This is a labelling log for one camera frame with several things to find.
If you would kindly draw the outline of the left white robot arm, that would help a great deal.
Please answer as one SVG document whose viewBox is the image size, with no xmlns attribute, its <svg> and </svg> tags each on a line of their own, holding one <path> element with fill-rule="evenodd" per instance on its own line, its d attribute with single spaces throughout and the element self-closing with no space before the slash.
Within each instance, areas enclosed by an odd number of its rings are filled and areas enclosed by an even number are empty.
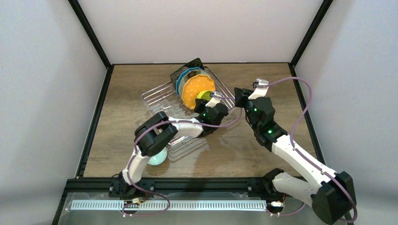
<svg viewBox="0 0 398 225">
<path fill-rule="evenodd" d="M 221 127 L 221 122 L 229 114 L 222 103 L 209 106 L 205 100 L 199 100 L 194 111 L 198 116 L 192 119 L 169 117 L 165 112 L 156 113 L 135 131 L 133 153 L 119 175 L 122 186 L 130 187 L 142 178 L 143 170 L 149 159 L 160 153 L 174 138 L 202 138 Z"/>
</svg>

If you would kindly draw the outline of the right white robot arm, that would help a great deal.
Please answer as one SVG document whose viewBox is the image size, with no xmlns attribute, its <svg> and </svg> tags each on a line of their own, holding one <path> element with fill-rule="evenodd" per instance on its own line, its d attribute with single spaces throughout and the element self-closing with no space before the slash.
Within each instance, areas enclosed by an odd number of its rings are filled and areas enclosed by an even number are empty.
<svg viewBox="0 0 398 225">
<path fill-rule="evenodd" d="M 235 106 L 243 108 L 247 123 L 259 145 L 285 160 L 304 177 L 290 176 L 281 169 L 265 175 L 276 192 L 286 193 L 311 206 L 328 225 L 340 220 L 356 206 L 352 177 L 337 173 L 300 147 L 274 120 L 275 109 L 266 90 L 234 88 Z"/>
</svg>

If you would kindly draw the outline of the orange plate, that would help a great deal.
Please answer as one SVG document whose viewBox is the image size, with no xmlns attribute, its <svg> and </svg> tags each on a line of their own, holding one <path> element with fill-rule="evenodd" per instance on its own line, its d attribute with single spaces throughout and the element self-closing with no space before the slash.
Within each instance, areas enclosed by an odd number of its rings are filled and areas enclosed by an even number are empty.
<svg viewBox="0 0 398 225">
<path fill-rule="evenodd" d="M 196 75 L 188 79 L 180 95 L 184 105 L 192 110 L 196 106 L 195 100 L 200 92 L 214 90 L 215 84 L 209 75 Z"/>
</svg>

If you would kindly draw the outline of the pale green small bowl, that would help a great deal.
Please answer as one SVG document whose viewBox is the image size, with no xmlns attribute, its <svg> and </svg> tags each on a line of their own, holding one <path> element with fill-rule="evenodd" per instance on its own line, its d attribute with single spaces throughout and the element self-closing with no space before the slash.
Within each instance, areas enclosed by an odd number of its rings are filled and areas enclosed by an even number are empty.
<svg viewBox="0 0 398 225">
<path fill-rule="evenodd" d="M 166 160 L 167 155 L 168 155 L 167 148 L 164 148 L 158 154 L 152 156 L 149 159 L 148 164 L 153 166 L 160 165 Z"/>
</svg>

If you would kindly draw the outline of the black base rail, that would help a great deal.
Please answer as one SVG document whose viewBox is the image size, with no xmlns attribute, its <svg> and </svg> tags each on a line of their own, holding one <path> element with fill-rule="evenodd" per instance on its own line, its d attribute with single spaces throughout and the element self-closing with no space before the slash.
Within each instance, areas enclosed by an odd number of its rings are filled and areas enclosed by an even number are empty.
<svg viewBox="0 0 398 225">
<path fill-rule="evenodd" d="M 135 186 L 126 186 L 116 177 L 69 179 L 64 189 L 67 193 L 105 193 L 109 197 L 132 199 L 154 193 L 248 193 L 253 197 L 281 197 L 274 177 L 247 178 L 143 178 Z"/>
</svg>

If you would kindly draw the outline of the left black frame post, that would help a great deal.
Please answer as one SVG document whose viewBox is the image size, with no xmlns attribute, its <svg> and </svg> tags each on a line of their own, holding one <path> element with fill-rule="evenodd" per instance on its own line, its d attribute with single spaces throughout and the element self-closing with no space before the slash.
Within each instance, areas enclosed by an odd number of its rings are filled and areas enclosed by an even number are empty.
<svg viewBox="0 0 398 225">
<path fill-rule="evenodd" d="M 97 52 L 99 58 L 101 59 L 103 65 L 105 66 L 106 69 L 109 69 L 111 67 L 111 63 L 106 56 L 106 53 L 104 49 L 102 48 L 92 26 L 90 25 L 90 22 L 85 15 L 80 3 L 77 0 L 68 0 L 71 8 L 75 12 L 79 22 L 81 23 L 83 29 L 85 30 L 91 44 L 93 45 L 95 51 Z"/>
</svg>

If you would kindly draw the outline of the black frame post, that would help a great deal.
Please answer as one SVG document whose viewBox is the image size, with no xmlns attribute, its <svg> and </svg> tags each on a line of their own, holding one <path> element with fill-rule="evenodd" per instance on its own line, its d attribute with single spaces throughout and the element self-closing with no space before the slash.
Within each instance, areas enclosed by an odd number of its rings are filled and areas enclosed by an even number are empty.
<svg viewBox="0 0 398 225">
<path fill-rule="evenodd" d="M 325 17 L 328 9 L 332 5 L 333 0 L 323 0 L 317 13 L 315 14 L 315 17 L 313 18 L 309 28 L 307 29 L 297 51 L 295 52 L 290 65 L 295 68 L 301 59 L 302 55 L 304 54 L 306 48 L 308 47 L 312 37 L 316 33 L 319 25 L 321 24 L 323 18 Z"/>
<path fill-rule="evenodd" d="M 97 52 L 99 58 L 101 59 L 103 65 L 105 66 L 106 69 L 109 69 L 111 67 L 111 63 L 106 56 L 106 53 L 104 49 L 102 48 L 92 26 L 90 25 L 90 22 L 85 15 L 80 3 L 77 0 L 68 0 L 71 8 L 75 12 L 79 22 L 81 23 L 83 29 L 85 30 L 91 44 L 93 45 L 95 51 Z"/>
</svg>

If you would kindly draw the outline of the light blue floral plate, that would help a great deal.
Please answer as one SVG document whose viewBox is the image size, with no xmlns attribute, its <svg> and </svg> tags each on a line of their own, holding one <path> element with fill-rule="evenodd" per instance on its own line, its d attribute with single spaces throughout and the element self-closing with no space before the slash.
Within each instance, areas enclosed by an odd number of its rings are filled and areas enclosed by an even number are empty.
<svg viewBox="0 0 398 225">
<path fill-rule="evenodd" d="M 181 95 L 183 92 L 184 85 L 186 82 L 190 79 L 193 78 L 194 76 L 197 75 L 208 75 L 207 71 L 201 70 L 201 69 L 195 69 L 190 72 L 188 72 L 180 81 L 179 86 L 178 86 L 178 95 Z"/>
</svg>

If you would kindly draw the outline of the yellow-green small bowl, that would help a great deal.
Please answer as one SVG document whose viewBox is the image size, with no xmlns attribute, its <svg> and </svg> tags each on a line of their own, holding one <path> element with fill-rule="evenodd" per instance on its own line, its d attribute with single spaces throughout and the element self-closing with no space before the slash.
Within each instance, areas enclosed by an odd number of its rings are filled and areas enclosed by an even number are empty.
<svg viewBox="0 0 398 225">
<path fill-rule="evenodd" d="M 204 90 L 198 93 L 196 99 L 204 99 L 206 101 L 210 101 L 212 98 L 213 91 L 211 90 Z"/>
</svg>

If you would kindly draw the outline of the right black frame post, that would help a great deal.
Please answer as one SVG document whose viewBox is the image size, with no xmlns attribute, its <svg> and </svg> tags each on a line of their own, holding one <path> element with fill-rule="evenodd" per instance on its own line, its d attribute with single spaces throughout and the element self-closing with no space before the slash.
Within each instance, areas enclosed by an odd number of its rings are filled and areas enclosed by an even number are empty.
<svg viewBox="0 0 398 225">
<path fill-rule="evenodd" d="M 304 54 L 306 48 L 308 47 L 312 37 L 316 33 L 319 25 L 321 24 L 323 18 L 325 17 L 328 9 L 332 5 L 333 0 L 323 0 L 317 13 L 315 14 L 315 17 L 313 18 L 309 28 L 307 29 L 297 51 L 295 52 L 290 65 L 295 68 L 301 59 L 302 55 Z"/>
</svg>

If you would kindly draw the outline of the black floral square plate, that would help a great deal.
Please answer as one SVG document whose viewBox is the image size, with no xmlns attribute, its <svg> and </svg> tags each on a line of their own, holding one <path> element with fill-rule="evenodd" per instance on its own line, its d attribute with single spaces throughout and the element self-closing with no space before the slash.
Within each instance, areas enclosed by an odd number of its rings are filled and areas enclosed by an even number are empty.
<svg viewBox="0 0 398 225">
<path fill-rule="evenodd" d="M 205 69 L 202 61 L 200 58 L 195 58 L 191 61 L 189 61 L 188 63 L 184 64 L 183 66 L 181 66 L 179 69 L 177 69 L 176 71 L 174 71 L 171 75 L 170 75 L 170 80 L 173 84 L 173 87 L 176 89 L 177 88 L 177 80 L 180 77 L 180 75 L 185 72 L 187 69 L 190 68 L 200 68 L 200 69 Z"/>
</svg>

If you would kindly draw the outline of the metal wire dish rack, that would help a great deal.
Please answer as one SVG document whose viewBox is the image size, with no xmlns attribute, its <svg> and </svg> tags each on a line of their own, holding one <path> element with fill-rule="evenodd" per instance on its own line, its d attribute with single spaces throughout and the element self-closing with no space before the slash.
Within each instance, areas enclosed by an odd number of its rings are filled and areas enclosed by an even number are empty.
<svg viewBox="0 0 398 225">
<path fill-rule="evenodd" d="M 205 66 L 205 70 L 214 80 L 217 92 L 221 93 L 224 97 L 232 98 L 234 96 L 208 66 Z M 193 110 L 189 110 L 183 104 L 182 99 L 177 95 L 171 81 L 144 92 L 141 98 L 148 109 L 150 114 L 149 117 L 152 117 L 160 111 L 164 111 L 170 117 L 180 119 L 191 119 L 199 115 Z M 220 102 L 226 105 L 229 110 L 229 115 L 226 118 L 224 117 L 222 124 L 233 121 L 232 112 L 235 108 L 234 101 L 231 99 L 222 99 Z M 169 142 L 167 147 L 177 147 L 178 144 L 186 143 L 190 140 L 192 140 L 192 138 L 188 136 L 175 137 Z"/>
</svg>

